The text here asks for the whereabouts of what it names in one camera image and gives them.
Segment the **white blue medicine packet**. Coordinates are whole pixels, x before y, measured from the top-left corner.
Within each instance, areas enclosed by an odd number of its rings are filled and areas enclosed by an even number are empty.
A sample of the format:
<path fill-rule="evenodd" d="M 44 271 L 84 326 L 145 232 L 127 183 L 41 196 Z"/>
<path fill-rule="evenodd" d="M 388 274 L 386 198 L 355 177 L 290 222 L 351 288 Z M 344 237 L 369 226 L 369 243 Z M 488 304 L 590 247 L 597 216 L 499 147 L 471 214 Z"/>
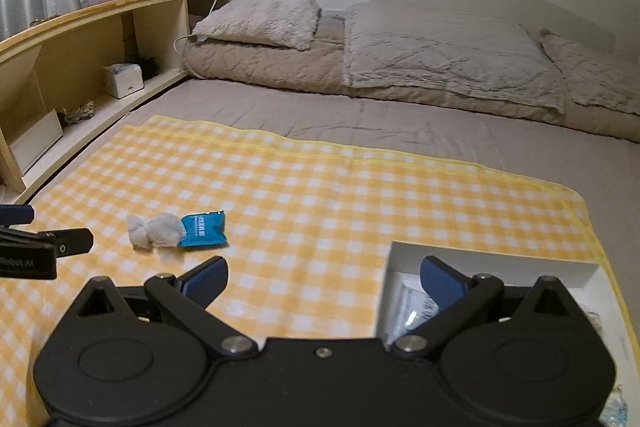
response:
<path fill-rule="evenodd" d="M 396 272 L 390 280 L 390 297 L 386 300 L 383 339 L 390 345 L 437 314 L 439 306 L 424 291 L 419 277 Z"/>

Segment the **small blue sachet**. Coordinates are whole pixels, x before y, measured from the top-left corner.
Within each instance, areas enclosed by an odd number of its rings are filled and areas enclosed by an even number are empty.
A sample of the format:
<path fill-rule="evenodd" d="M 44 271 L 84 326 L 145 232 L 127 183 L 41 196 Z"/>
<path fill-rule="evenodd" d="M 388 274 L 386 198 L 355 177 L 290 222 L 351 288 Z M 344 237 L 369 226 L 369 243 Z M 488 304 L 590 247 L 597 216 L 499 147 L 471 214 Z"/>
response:
<path fill-rule="evenodd" d="M 214 248 L 227 244 L 224 234 L 226 216 L 223 211 L 192 213 L 180 219 L 184 235 L 181 248 Z"/>

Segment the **white tissue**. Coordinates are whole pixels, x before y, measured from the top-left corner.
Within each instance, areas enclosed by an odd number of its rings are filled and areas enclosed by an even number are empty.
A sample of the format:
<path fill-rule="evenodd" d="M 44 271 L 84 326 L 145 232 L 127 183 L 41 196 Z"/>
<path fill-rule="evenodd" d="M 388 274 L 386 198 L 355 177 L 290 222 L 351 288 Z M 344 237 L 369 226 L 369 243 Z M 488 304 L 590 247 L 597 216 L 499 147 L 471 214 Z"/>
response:
<path fill-rule="evenodd" d="M 126 222 L 131 245 L 144 251 L 150 251 L 155 247 L 175 248 L 186 236 L 186 229 L 181 220 L 168 212 L 160 213 L 151 219 L 128 215 Z"/>

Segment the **white cardboard box tray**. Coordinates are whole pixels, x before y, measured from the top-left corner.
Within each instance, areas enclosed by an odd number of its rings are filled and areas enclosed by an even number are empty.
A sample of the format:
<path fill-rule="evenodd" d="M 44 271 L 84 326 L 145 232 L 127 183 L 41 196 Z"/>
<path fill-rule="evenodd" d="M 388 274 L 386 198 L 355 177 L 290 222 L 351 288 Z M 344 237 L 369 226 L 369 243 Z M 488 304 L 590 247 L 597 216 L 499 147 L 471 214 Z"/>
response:
<path fill-rule="evenodd" d="M 401 288 L 405 285 L 418 291 L 422 288 L 420 264 L 428 255 L 436 256 L 468 277 L 489 273 L 510 286 L 533 285 L 541 275 L 554 275 L 560 279 L 582 309 L 599 315 L 602 339 L 616 365 L 616 386 L 622 389 L 627 403 L 627 424 L 639 424 L 639 377 L 634 343 L 630 340 L 618 300 L 601 265 L 593 261 L 498 255 L 394 242 L 390 246 L 378 302 L 378 323 L 375 327 L 378 337 L 385 339 L 392 331 L 393 313 L 399 306 Z"/>

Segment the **yellow checkered blanket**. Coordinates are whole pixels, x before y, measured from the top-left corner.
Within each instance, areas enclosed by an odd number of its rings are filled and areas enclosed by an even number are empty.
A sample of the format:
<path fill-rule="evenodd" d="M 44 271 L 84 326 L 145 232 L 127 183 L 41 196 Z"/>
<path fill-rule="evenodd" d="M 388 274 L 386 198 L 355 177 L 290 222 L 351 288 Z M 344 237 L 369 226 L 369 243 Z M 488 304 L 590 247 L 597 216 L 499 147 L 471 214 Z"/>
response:
<path fill-rule="evenodd" d="M 35 426 L 46 416 L 29 369 L 90 277 L 137 285 L 206 258 L 136 251 L 130 215 L 222 211 L 230 283 L 213 311 L 258 337 L 370 335 L 394 242 L 608 263 L 586 203 L 560 184 L 474 162 L 164 116 L 122 127 L 34 206 L 37 228 L 88 228 L 94 245 L 62 259 L 53 281 L 1 284 L 6 426 Z"/>

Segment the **wooden bedside shelf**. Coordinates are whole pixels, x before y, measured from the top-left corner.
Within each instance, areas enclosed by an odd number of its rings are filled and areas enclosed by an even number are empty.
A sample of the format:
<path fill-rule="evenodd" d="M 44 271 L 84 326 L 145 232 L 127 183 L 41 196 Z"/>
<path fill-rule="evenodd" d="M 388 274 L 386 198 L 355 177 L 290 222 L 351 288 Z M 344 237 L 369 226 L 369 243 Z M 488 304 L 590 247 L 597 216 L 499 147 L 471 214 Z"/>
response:
<path fill-rule="evenodd" d="M 230 0 L 112 0 L 1 43 L 1 200 L 23 204 L 132 110 L 188 77 L 176 49 Z M 103 71 L 148 58 L 152 77 L 115 98 Z"/>

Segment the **grey bed sheet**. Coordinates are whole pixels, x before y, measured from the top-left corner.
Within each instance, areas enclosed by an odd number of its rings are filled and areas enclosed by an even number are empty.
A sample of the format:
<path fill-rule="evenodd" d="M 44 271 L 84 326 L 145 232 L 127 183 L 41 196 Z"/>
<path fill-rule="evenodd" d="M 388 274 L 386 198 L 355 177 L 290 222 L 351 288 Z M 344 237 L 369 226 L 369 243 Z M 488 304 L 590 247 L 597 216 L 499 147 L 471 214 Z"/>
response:
<path fill-rule="evenodd" d="M 593 231 L 610 259 L 628 312 L 631 317 L 638 317 L 639 149 L 636 144 L 548 124 L 460 110 L 288 93 L 227 81 L 192 80 L 136 109 L 49 186 L 62 181 L 79 161 L 110 141 L 122 127 L 143 124 L 153 116 L 260 130 L 299 141 L 474 162 L 563 185 L 586 203 Z"/>

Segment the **white tissue box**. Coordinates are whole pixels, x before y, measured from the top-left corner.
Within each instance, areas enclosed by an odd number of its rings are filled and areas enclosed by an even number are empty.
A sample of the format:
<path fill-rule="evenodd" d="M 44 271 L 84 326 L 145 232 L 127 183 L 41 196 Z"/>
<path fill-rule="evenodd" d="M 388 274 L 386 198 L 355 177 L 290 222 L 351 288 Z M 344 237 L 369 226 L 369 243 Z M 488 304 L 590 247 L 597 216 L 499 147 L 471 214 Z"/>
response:
<path fill-rule="evenodd" d="M 104 66 L 103 82 L 106 93 L 120 100 L 143 89 L 142 70 L 138 64 Z"/>

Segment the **beige quilted comforter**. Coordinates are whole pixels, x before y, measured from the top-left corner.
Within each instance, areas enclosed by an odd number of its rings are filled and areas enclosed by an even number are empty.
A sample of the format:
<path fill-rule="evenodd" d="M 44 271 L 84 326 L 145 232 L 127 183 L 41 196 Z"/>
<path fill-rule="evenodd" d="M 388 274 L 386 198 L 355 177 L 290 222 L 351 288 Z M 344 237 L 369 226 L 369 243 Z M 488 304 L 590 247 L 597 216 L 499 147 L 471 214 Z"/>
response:
<path fill-rule="evenodd" d="M 206 39 L 187 44 L 183 60 L 205 79 L 461 109 L 639 140 L 638 117 L 570 101 L 520 26 L 480 27 L 498 42 L 473 51 L 461 37 L 443 44 L 390 36 L 378 53 L 364 46 L 351 23 L 333 30 L 324 20 L 307 51 Z"/>

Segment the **large beige pillow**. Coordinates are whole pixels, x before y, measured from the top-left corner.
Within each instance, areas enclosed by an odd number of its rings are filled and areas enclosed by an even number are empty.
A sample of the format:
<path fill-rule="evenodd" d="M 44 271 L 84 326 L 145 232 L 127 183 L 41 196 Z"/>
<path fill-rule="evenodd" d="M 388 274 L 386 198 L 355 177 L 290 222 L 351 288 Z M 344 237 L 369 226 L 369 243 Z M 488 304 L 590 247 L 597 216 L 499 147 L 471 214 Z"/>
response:
<path fill-rule="evenodd" d="M 413 88 L 562 115 L 560 74 L 510 20 L 358 3 L 345 15 L 344 77 L 356 89 Z"/>

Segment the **right beige pillow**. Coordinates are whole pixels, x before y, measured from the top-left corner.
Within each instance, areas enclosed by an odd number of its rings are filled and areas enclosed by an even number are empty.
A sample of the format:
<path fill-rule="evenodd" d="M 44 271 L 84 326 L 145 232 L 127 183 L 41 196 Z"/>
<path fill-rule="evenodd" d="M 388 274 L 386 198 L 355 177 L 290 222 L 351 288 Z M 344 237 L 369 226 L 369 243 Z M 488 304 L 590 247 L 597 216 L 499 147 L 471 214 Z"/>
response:
<path fill-rule="evenodd" d="M 639 67 L 543 29 L 539 42 L 559 69 L 572 100 L 639 115 Z"/>

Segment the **small fluffy white pillow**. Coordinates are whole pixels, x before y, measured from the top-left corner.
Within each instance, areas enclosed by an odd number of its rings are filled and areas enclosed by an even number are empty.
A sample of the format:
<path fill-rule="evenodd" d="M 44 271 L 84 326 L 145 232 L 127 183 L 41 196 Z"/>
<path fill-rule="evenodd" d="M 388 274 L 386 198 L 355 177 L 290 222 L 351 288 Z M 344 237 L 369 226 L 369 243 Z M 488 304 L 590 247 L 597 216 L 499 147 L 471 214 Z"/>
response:
<path fill-rule="evenodd" d="M 209 39 L 308 51 L 321 14 L 316 0 L 232 0 L 195 24 Z"/>

